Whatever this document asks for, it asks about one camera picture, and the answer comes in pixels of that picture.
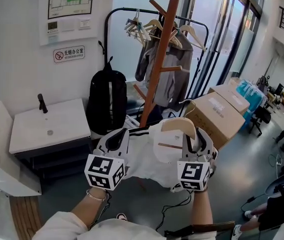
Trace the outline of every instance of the office chair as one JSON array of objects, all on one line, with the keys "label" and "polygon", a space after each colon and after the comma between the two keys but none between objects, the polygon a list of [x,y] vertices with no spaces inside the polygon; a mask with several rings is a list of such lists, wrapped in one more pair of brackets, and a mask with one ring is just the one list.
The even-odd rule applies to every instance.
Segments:
[{"label": "office chair", "polygon": [[269,111],[267,111],[267,109],[259,106],[255,110],[254,115],[251,118],[251,122],[253,123],[253,125],[252,125],[251,129],[248,131],[248,133],[250,134],[252,132],[254,126],[256,126],[256,128],[260,132],[257,137],[260,137],[262,135],[262,131],[260,129],[260,125],[261,125],[262,121],[265,122],[266,124],[268,124],[271,121],[271,113]]}]

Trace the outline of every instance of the cardboard box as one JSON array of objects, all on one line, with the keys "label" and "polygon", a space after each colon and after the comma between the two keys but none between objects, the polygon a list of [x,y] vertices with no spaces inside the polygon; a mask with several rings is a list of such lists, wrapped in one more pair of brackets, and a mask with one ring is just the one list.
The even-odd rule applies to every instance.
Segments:
[{"label": "cardboard box", "polygon": [[200,127],[213,140],[217,149],[227,144],[242,127],[244,118],[220,95],[212,92],[190,103],[185,114],[196,127]]},{"label": "cardboard box", "polygon": [[222,96],[228,103],[230,103],[241,115],[243,115],[250,103],[239,94],[232,86],[222,84],[210,87],[208,94],[216,92]]},{"label": "cardboard box", "polygon": [[228,82],[228,85],[229,85],[229,86],[232,86],[232,87],[234,87],[234,88],[236,89],[237,86],[240,84],[240,82],[241,82],[241,79],[240,79],[240,78],[238,78],[238,77],[232,77],[232,78],[230,79],[230,81]]}]

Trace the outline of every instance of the floor plan sign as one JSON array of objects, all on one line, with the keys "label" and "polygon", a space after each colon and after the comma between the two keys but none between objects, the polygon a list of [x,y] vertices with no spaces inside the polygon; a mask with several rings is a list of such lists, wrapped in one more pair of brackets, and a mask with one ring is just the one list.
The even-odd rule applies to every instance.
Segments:
[{"label": "floor plan sign", "polygon": [[48,19],[91,14],[92,0],[50,0]]}]

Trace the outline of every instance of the no smoking sign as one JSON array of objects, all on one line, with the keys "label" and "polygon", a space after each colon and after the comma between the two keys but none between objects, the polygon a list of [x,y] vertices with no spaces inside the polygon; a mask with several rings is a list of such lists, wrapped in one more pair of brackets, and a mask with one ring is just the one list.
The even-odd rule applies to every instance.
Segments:
[{"label": "no smoking sign", "polygon": [[55,63],[81,60],[85,58],[85,47],[81,45],[62,48],[55,50],[53,55]]}]

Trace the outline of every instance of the wooden coat rack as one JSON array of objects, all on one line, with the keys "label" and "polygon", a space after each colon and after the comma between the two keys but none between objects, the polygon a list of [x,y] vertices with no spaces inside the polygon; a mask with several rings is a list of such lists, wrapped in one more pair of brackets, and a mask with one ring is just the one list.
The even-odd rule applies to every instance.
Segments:
[{"label": "wooden coat rack", "polygon": [[[162,72],[167,71],[176,71],[176,70],[182,70],[181,66],[171,66],[171,67],[163,67],[164,59],[166,56],[166,49],[170,41],[170,37],[172,34],[173,24],[177,12],[177,7],[179,0],[170,0],[168,4],[167,11],[165,11],[156,1],[150,0],[150,3],[165,17],[165,23],[161,35],[161,39],[159,42],[159,46],[157,49],[155,62],[152,70],[152,74],[150,77],[150,83],[148,87],[147,96],[145,97],[142,95],[142,97],[145,99],[145,105],[144,110],[140,122],[140,127],[145,127],[148,115],[154,108],[155,104],[153,103],[154,95],[156,92],[156,87],[158,85],[158,81],[160,78],[160,74]],[[135,85],[135,89],[138,91],[139,94],[141,94],[141,91],[139,88]]]}]

